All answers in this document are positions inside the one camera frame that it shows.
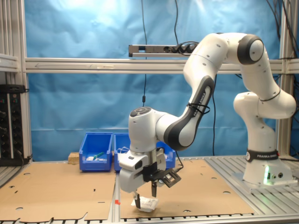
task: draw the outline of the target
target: black power strip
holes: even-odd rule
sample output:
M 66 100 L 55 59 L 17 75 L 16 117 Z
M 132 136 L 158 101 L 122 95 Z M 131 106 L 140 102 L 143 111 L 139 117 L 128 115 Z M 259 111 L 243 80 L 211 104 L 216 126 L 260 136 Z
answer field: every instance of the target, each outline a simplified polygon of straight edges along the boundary
M 24 158 L 21 117 L 23 92 L 23 86 L 0 85 L 0 166 L 21 166 L 30 160 Z

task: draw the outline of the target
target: brown cardboard surface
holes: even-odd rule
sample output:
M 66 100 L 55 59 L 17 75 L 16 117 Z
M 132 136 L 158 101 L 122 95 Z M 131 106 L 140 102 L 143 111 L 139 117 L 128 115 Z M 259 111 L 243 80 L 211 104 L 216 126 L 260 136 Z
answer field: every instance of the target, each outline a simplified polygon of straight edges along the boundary
M 0 189 L 0 220 L 47 222 L 86 213 L 85 220 L 107 219 L 114 184 L 114 171 L 82 173 L 79 165 L 33 163 Z
M 121 191 L 121 218 L 254 213 L 204 160 L 183 163 L 184 168 L 178 173 L 181 181 L 171 188 L 157 188 L 159 203 L 151 213 L 141 212 L 131 206 L 133 195 Z M 150 182 L 140 187 L 137 192 L 140 196 L 153 198 Z

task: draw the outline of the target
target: blue storage bin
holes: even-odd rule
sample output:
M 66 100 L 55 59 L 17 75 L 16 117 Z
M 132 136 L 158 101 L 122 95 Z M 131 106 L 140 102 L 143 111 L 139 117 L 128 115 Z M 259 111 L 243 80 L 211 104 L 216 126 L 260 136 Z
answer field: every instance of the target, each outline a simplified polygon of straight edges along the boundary
M 86 133 L 79 150 L 79 164 L 82 171 L 109 171 L 112 163 L 111 143 L 113 133 Z M 89 156 L 98 157 L 100 161 L 86 161 Z
M 120 150 L 117 151 L 119 148 L 130 148 L 130 138 L 128 133 L 115 133 L 114 134 L 114 169 L 115 171 L 120 171 L 120 162 L 118 160 L 117 154 Z M 174 168 L 176 165 L 176 152 L 166 145 L 164 142 L 157 142 L 157 147 L 163 147 L 164 153 L 167 156 L 166 159 L 166 169 Z

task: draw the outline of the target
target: blue backdrop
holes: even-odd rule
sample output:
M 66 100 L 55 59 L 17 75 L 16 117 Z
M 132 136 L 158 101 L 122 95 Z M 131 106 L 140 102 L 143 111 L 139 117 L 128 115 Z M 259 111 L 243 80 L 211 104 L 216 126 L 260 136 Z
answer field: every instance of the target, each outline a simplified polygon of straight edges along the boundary
M 260 36 L 278 58 L 274 17 L 265 0 L 178 0 L 178 41 L 209 33 Z M 144 0 L 148 44 L 176 44 L 174 0 Z M 28 57 L 128 58 L 129 44 L 145 44 L 140 0 L 25 0 Z M 29 74 L 33 158 L 66 160 L 84 134 L 127 132 L 128 115 L 142 106 L 143 74 Z M 245 154 L 247 131 L 233 109 L 246 91 L 235 75 L 219 75 L 215 89 L 216 155 Z M 148 75 L 146 105 L 179 116 L 191 95 L 183 75 Z M 204 116 L 182 156 L 212 155 L 214 111 Z M 275 127 L 275 121 L 267 121 Z

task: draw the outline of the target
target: green status light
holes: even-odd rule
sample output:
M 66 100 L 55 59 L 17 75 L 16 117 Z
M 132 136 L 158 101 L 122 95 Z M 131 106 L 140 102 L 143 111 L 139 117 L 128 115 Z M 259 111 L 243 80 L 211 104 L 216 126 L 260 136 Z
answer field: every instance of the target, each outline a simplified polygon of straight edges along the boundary
M 267 184 L 267 182 L 268 182 L 268 173 L 269 173 L 269 166 L 266 166 L 265 175 L 263 177 L 263 183 L 264 184 Z

